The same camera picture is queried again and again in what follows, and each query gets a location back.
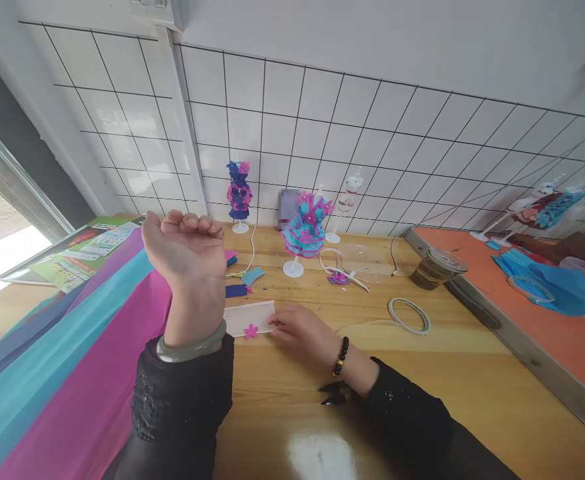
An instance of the blue fabric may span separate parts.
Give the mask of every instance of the blue fabric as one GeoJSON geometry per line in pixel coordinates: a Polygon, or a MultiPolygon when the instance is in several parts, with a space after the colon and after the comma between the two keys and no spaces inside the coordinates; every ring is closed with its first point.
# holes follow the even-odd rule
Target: blue fabric
{"type": "Polygon", "coordinates": [[[84,286],[79,286],[49,308],[34,314],[29,322],[0,341],[0,373],[61,320],[84,286]]]}
{"type": "Polygon", "coordinates": [[[0,374],[0,465],[151,270],[142,250],[0,374]]]}
{"type": "MultiPolygon", "coordinates": [[[[569,317],[585,315],[585,276],[578,270],[567,270],[549,265],[541,265],[516,249],[492,258],[507,276],[519,275],[534,280],[554,295],[552,302],[531,302],[569,317]]],[[[520,284],[523,290],[543,297],[533,285],[520,284]]]]}

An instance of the wooden table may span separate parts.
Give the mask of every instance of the wooden table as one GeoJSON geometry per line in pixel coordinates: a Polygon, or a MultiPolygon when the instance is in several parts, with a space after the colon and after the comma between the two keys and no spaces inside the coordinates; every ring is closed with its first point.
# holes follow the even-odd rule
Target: wooden table
{"type": "MultiPolygon", "coordinates": [[[[225,234],[226,247],[239,252],[239,263],[229,270],[239,271],[251,256],[249,233],[236,235],[227,226],[225,234]]],[[[392,262],[390,241],[342,235],[342,243],[373,247],[392,262]]],[[[407,278],[419,257],[403,240],[394,247],[400,276],[370,285],[370,293],[328,283],[316,259],[302,261],[303,277],[287,278],[281,267],[291,257],[273,227],[258,227],[255,244],[254,265],[265,276],[253,283],[253,295],[228,299],[227,306],[296,301],[336,330],[389,319],[392,297],[412,300],[432,321],[426,337],[391,325],[352,327],[344,334],[440,397],[452,416],[522,479],[585,480],[585,425],[447,290],[425,291],[407,278]]],[[[24,285],[0,292],[0,336],[52,292],[24,285]]],[[[419,325],[409,308],[397,304],[397,312],[406,323],[419,325]]],[[[326,395],[316,389],[330,381],[330,372],[280,349],[267,335],[237,339],[235,345],[234,405],[218,435],[216,479],[396,478],[351,405],[320,405],[326,395]]]]}

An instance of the black bead bracelet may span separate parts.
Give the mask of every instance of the black bead bracelet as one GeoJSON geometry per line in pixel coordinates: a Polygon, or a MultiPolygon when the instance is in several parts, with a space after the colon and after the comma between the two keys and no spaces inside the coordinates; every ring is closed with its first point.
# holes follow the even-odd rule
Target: black bead bracelet
{"type": "Polygon", "coordinates": [[[341,373],[341,368],[344,366],[344,361],[346,360],[346,354],[348,353],[348,347],[350,346],[350,339],[348,337],[344,337],[344,341],[341,344],[341,351],[339,352],[339,356],[337,357],[337,363],[334,364],[334,369],[332,370],[332,377],[336,378],[341,373]]]}

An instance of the black sleeve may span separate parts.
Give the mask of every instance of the black sleeve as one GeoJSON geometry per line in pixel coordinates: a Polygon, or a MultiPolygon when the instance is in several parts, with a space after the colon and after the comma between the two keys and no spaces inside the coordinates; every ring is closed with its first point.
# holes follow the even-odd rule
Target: black sleeve
{"type": "Polygon", "coordinates": [[[109,473],[116,480],[209,479],[217,429],[232,406],[234,338],[226,334],[219,351],[181,363],[159,360],[157,340],[139,357],[133,433],[109,473]]]}
{"type": "Polygon", "coordinates": [[[463,425],[444,403],[372,357],[379,377],[365,400],[355,396],[391,452],[416,479],[517,480],[518,477],[463,425]]]}

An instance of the pink paper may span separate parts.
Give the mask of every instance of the pink paper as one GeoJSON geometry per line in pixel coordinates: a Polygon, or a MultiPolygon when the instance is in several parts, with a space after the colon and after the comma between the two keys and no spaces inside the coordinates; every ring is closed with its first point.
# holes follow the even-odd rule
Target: pink paper
{"type": "Polygon", "coordinates": [[[2,464],[0,480],[101,478],[131,432],[137,360],[163,331],[171,295],[157,271],[137,286],[2,464]]]}

